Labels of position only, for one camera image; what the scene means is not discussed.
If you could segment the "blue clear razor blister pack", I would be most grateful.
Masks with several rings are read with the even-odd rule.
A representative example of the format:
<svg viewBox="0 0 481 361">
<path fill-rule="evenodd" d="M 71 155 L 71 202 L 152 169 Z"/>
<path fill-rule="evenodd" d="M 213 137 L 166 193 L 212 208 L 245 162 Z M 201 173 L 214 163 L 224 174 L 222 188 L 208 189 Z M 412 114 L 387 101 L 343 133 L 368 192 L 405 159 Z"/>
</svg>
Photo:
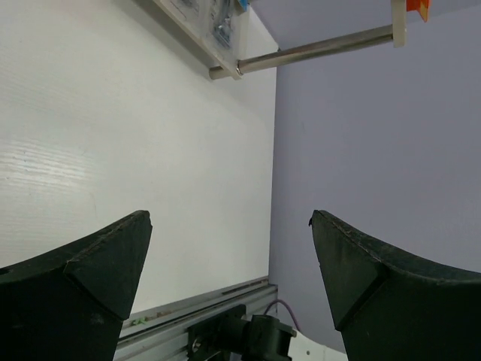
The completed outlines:
<svg viewBox="0 0 481 361">
<path fill-rule="evenodd" d="M 172 0 L 172 5 L 185 16 L 198 16 L 200 14 L 199 0 Z"/>
</svg>

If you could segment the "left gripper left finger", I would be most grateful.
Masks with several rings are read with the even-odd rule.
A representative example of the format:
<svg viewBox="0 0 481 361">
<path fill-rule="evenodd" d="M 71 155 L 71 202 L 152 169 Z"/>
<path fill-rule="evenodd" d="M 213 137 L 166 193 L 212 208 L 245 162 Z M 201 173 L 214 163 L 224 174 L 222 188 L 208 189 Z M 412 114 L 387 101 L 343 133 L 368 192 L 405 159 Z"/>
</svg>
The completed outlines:
<svg viewBox="0 0 481 361">
<path fill-rule="evenodd" d="M 3 360 L 112 360 L 153 227 L 135 211 L 1 270 Z"/>
</svg>

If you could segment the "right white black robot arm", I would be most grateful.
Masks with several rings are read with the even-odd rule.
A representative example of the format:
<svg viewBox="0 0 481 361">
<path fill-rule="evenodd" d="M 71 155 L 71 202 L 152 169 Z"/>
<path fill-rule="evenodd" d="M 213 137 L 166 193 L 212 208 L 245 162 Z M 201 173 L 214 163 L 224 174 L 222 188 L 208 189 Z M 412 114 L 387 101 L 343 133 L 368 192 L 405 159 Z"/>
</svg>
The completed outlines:
<svg viewBox="0 0 481 361">
<path fill-rule="evenodd" d="M 254 315 L 250 320 L 229 317 L 223 320 L 215 345 L 236 353 L 242 360 L 327 361 L 347 360 L 345 353 L 318 344 L 277 318 Z"/>
</svg>

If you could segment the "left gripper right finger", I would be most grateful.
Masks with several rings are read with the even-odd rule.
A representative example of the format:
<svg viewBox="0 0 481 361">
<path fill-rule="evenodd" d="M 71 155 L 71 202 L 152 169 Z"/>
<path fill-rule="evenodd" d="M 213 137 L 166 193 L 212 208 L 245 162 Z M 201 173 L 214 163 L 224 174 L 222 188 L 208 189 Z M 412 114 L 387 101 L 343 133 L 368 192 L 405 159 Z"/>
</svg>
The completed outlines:
<svg viewBox="0 0 481 361">
<path fill-rule="evenodd" d="M 480 275 L 406 252 L 327 211 L 310 219 L 350 360 L 478 360 Z"/>
</svg>

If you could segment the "orange Gillette Fusion pack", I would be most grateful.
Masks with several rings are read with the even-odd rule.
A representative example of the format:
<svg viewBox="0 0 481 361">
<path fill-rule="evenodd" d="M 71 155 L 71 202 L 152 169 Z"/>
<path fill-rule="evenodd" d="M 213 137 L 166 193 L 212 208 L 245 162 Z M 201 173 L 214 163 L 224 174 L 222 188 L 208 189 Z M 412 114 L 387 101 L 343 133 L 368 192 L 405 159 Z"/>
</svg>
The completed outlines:
<svg viewBox="0 0 481 361">
<path fill-rule="evenodd" d="M 426 23 L 429 18 L 431 0 L 406 0 L 407 12 L 416 11 Z"/>
</svg>

